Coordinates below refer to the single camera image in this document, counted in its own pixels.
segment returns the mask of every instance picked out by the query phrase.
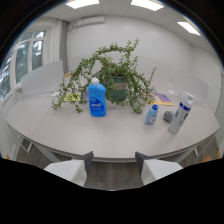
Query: flower pot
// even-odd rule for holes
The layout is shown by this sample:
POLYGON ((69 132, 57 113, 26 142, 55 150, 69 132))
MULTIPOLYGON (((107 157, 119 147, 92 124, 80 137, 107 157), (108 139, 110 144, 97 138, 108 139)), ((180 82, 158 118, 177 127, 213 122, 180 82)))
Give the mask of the flower pot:
POLYGON ((113 100, 123 101, 126 99, 127 93, 127 80, 124 77, 113 76, 114 84, 116 87, 111 90, 111 98, 113 100))

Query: small bottle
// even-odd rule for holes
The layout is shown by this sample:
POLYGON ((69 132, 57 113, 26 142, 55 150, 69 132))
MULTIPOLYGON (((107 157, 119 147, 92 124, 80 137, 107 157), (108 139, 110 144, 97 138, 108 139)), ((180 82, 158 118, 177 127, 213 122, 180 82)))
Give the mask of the small bottle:
POLYGON ((193 95, 187 92, 182 94, 177 112, 168 128, 171 134, 175 135, 180 130, 181 126, 183 125, 184 121, 186 120, 191 110, 193 100, 194 100, 193 95))
POLYGON ((99 83, 99 79, 92 78, 92 83, 88 87, 89 110, 94 117, 104 117, 107 114, 106 88, 99 83))
POLYGON ((152 108, 149 110, 145 118, 146 125, 153 125, 155 123, 157 118, 157 113, 159 112, 158 108, 159 108, 158 105, 154 104, 152 108))

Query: ceiling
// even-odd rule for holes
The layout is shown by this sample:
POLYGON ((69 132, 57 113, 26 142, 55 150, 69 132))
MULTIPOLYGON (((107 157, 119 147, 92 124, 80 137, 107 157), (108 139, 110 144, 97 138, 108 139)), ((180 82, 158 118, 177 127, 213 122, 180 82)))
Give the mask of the ceiling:
POLYGON ((64 2, 43 14, 42 17, 59 18, 67 22, 74 22, 79 19, 94 16, 124 16, 137 18, 160 25, 185 39, 191 45, 198 46, 216 55, 207 39, 200 33, 200 30, 199 33, 201 36, 191 34, 177 24, 177 22, 186 22, 183 15, 177 11, 167 6, 157 11, 152 11, 133 6, 131 5, 131 1, 132 0, 99 0, 100 4, 85 6, 78 9, 73 9, 65 5, 66 2, 64 2))

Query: air conditioner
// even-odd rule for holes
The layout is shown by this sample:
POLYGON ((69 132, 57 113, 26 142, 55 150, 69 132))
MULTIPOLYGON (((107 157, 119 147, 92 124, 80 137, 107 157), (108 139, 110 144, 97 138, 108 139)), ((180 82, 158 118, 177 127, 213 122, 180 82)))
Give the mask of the air conditioner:
POLYGON ((102 24, 102 23, 104 23, 104 16, 91 17, 91 18, 78 20, 78 27, 88 26, 93 24, 102 24))

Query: ceiling light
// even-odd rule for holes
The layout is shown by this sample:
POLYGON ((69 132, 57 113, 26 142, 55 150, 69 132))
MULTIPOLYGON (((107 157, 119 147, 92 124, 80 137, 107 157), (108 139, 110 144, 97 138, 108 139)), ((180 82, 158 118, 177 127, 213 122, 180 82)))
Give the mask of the ceiling light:
POLYGON ((195 25, 188 17, 186 17, 186 16, 183 16, 183 17, 188 23, 191 24, 191 26, 193 26, 197 31, 199 31, 197 25, 195 25))
POLYGON ((133 0, 131 2, 131 5, 140 6, 140 7, 147 8, 147 9, 150 9, 153 11, 157 11, 164 7, 160 4, 157 4, 157 3, 149 1, 149 0, 133 0))
POLYGON ((190 25, 190 23, 188 22, 177 22, 177 23, 181 25, 183 28, 185 28, 188 32, 201 36, 200 33, 198 33, 198 31, 193 26, 190 25))
POLYGON ((99 4, 99 1, 98 0, 75 0, 69 3, 66 3, 66 5, 72 7, 73 9, 81 8, 87 5, 95 5, 95 4, 99 4))

